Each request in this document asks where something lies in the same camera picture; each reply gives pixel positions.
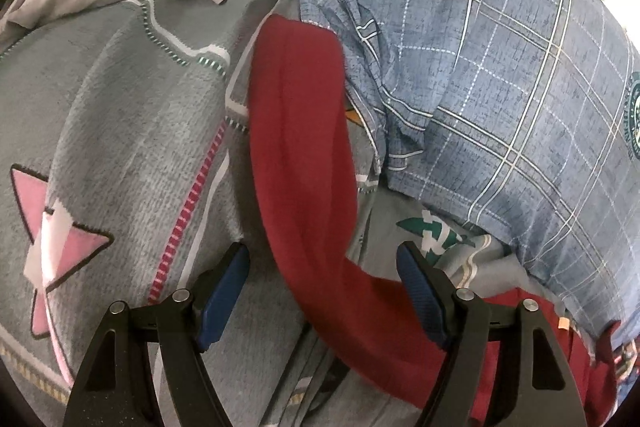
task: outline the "patterned fabric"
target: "patterned fabric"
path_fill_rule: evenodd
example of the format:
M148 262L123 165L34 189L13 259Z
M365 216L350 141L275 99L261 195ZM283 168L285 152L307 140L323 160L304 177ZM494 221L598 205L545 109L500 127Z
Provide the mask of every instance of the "patterned fabric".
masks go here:
M110 302L189 287L239 239L251 271L204 367L233 425L259 425L276 389L289 400L298 379L281 377L305 319L260 225L246 108L272 10L299 13L296 0L129 0L0 55L0 357L47 427L63 424ZM177 427L156 353L159 408Z
M422 238L420 250L431 266L453 245L474 246L466 235L457 233L443 219L434 216L426 208L422 211L422 217L402 219L396 225Z
M600 0L300 4L391 189L510 245L595 337L636 336L640 57Z

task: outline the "red towel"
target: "red towel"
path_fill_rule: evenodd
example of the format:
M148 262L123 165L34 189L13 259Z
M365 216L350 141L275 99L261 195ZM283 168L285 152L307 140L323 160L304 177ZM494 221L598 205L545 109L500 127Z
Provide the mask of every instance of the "red towel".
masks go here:
M321 338L364 378L422 408L444 352L425 336L401 283L372 277L345 257L357 207L343 64L340 42L330 31L279 16L265 22L249 89L260 213L278 268ZM529 297L555 326L551 303L522 290L487 301L515 306ZM565 330L556 335L584 403L588 389L595 393L598 383L601 391L609 384L603 375L613 371L613 361L594 372L577 335ZM495 343L487 349L472 413L477 419L486 415L497 349ZM592 384L591 375L600 380ZM593 404L604 416L613 406L615 385L606 390L611 400L600 393Z

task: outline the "plaid fabric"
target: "plaid fabric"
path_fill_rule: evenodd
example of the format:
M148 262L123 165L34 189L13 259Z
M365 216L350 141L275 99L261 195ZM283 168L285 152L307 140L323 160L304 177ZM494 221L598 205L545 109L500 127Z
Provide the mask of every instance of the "plaid fabric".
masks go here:
M638 334L640 57L600 0L300 4L390 188L508 243L591 334Z

